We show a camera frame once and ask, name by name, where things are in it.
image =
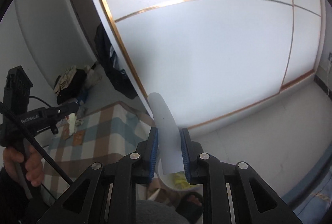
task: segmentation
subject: gray pants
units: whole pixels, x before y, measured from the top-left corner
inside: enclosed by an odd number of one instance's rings
[[[137,224],[189,224],[174,209],[156,201],[138,200],[136,202]]]

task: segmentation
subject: baseboard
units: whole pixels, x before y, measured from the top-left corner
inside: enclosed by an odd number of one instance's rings
[[[325,92],[325,94],[328,92],[329,98],[332,100],[332,91],[327,89],[327,85],[317,75],[315,75],[313,80]]]

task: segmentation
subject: metal screw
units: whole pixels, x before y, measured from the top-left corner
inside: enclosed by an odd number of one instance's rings
[[[138,159],[139,158],[139,154],[138,153],[131,153],[130,154],[130,158],[131,159]]]
[[[99,162],[95,162],[94,164],[91,165],[92,169],[100,169],[101,168],[101,164]]]
[[[202,154],[200,154],[200,158],[201,159],[209,159],[210,155],[208,153],[202,153]]]
[[[238,166],[239,166],[240,169],[247,169],[248,168],[248,164],[245,163],[245,162],[240,162]]]

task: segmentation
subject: black jacket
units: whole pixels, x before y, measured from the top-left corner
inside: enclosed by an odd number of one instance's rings
[[[110,58],[112,44],[102,24],[97,27],[94,41],[98,52],[98,61],[102,65],[114,89],[124,94],[127,98],[134,99],[137,93],[127,75],[124,75],[113,67],[113,62]]]

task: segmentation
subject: gold trim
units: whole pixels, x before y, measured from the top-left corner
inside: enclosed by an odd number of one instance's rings
[[[305,11],[311,12],[312,14],[317,15],[319,17],[322,17],[321,15],[319,15],[319,14],[317,14],[317,13],[315,13],[315,12],[309,10],[309,9],[303,8],[303,7],[299,6],[299,5],[294,4],[294,6],[300,8],[300,9],[303,9]]]
[[[235,110],[235,111],[233,111],[233,112],[227,113],[227,114],[225,114],[225,115],[222,115],[222,116],[219,116],[219,117],[213,118],[213,119],[208,120],[208,121],[205,121],[205,122],[203,122],[203,123],[199,123],[199,124],[196,124],[196,125],[190,126],[190,127],[188,127],[188,129],[197,128],[197,127],[203,126],[203,125],[205,125],[205,124],[212,123],[212,122],[214,122],[214,121],[217,121],[217,120],[219,120],[219,119],[222,119],[222,118],[224,118],[224,117],[227,117],[227,116],[230,116],[230,115],[236,114],[236,113],[241,112],[241,111],[243,111],[243,110],[245,110],[245,109],[251,108],[251,107],[253,107],[253,106],[257,105],[257,104],[260,104],[260,103],[264,102],[265,100],[269,100],[269,99],[271,99],[271,98],[273,98],[273,97],[279,95],[282,91],[284,91],[284,90],[290,88],[290,87],[293,86],[293,85],[298,84],[299,82],[303,81],[304,79],[308,78],[310,75],[312,75],[312,74],[314,74],[314,73],[315,73],[315,70],[310,70],[310,71],[308,71],[307,73],[301,75],[300,77],[298,77],[298,78],[296,78],[296,79],[294,79],[294,80],[288,82],[287,84],[283,85],[282,88],[281,88],[281,90],[280,90],[277,94],[274,94],[274,95],[272,95],[272,96],[270,96],[270,97],[267,97],[267,98],[265,98],[265,99],[263,99],[263,100],[260,100],[260,101],[258,101],[258,102],[255,102],[255,103],[253,103],[253,104],[250,104],[250,105],[248,105],[248,106],[246,106],[246,107],[244,107],[244,108],[241,108],[241,109]]]
[[[212,123],[212,122],[217,121],[217,120],[219,120],[219,119],[225,118],[225,117],[227,117],[227,116],[230,116],[230,115],[236,114],[236,113],[241,112],[241,111],[243,111],[243,110],[245,110],[245,109],[248,109],[248,108],[251,108],[251,107],[253,107],[253,106],[257,105],[257,104],[260,104],[260,103],[264,102],[265,100],[269,100],[269,99],[271,99],[271,98],[273,98],[273,97],[275,97],[275,96],[277,96],[277,95],[279,95],[279,94],[280,94],[280,92],[278,92],[278,93],[276,93],[276,94],[274,94],[274,95],[272,95],[272,96],[270,96],[270,97],[267,97],[267,98],[265,98],[265,99],[263,99],[263,100],[260,100],[260,101],[258,101],[258,102],[255,102],[255,103],[253,103],[253,104],[250,104],[250,105],[248,105],[248,106],[245,106],[245,107],[243,107],[243,108],[241,108],[241,109],[238,109],[238,110],[235,110],[235,111],[233,111],[233,112],[227,113],[227,114],[225,114],[225,115],[222,115],[222,116],[219,116],[219,117],[213,118],[213,119],[208,120],[208,121],[205,121],[205,122],[203,122],[203,123],[199,123],[199,124],[196,124],[196,125],[190,126],[190,127],[188,127],[188,129],[197,128],[197,127],[203,126],[203,125],[205,125],[205,124]]]
[[[293,46],[293,39],[294,39],[294,24],[295,24],[295,9],[294,9],[294,0],[292,0],[292,9],[293,9],[293,28],[292,28],[292,38],[290,39],[290,48],[289,48],[289,55],[288,55],[288,60],[287,60],[287,65],[286,65],[286,70],[285,74],[283,76],[283,81],[281,82],[280,90],[283,87],[283,82],[285,81],[286,73],[288,70],[288,65],[289,65],[289,60],[291,58],[291,53],[292,53],[292,46]]]
[[[315,70],[310,70],[310,71],[306,72],[305,74],[302,74],[300,77],[297,77],[296,79],[282,85],[280,92],[293,85],[296,85],[297,83],[301,82],[302,80],[304,80],[305,78],[309,77],[311,74],[314,74],[314,73],[315,73]]]
[[[139,77],[137,75],[137,72],[136,72],[136,70],[134,68],[134,65],[133,65],[133,63],[132,63],[132,61],[131,61],[131,59],[130,59],[130,57],[128,55],[128,52],[127,52],[124,44],[123,44],[123,41],[122,41],[121,36],[120,36],[120,33],[119,33],[119,31],[118,31],[118,29],[117,29],[117,27],[115,25],[115,22],[113,20],[113,16],[111,14],[110,8],[108,7],[108,4],[107,4],[106,0],[99,0],[99,1],[101,3],[102,8],[103,8],[104,14],[105,14],[105,16],[108,19],[108,23],[109,23],[110,28],[112,30],[112,33],[113,33],[113,35],[115,37],[115,40],[117,41],[117,44],[120,47],[120,50],[121,50],[121,52],[123,54],[123,57],[125,58],[126,63],[129,66],[129,69],[130,69],[132,75],[134,76],[134,79],[135,79],[135,81],[136,81],[139,89],[141,90],[144,98],[147,100],[147,93],[146,93],[146,91],[145,91],[145,89],[144,89],[144,87],[142,85],[142,82],[140,81],[140,79],[139,79]]]
[[[122,16],[122,17],[114,20],[114,22],[115,23],[120,22],[124,19],[127,19],[129,17],[132,17],[134,15],[137,15],[137,14],[140,14],[140,13],[143,13],[143,12],[146,12],[146,11],[151,11],[151,10],[154,10],[154,9],[157,9],[157,8],[167,7],[167,6],[171,6],[171,5],[175,5],[175,4],[179,4],[179,3],[183,3],[183,2],[188,2],[188,1],[194,1],[194,0],[170,0],[170,1],[165,1],[163,3],[159,3],[159,4],[156,4],[156,5],[141,9],[139,11],[132,12],[128,15]],[[266,1],[271,1],[271,2],[276,2],[276,3],[281,3],[281,4],[284,4],[284,5],[292,6],[292,4],[289,4],[289,3],[286,3],[286,2],[283,2],[283,1],[279,1],[279,0],[266,0]]]

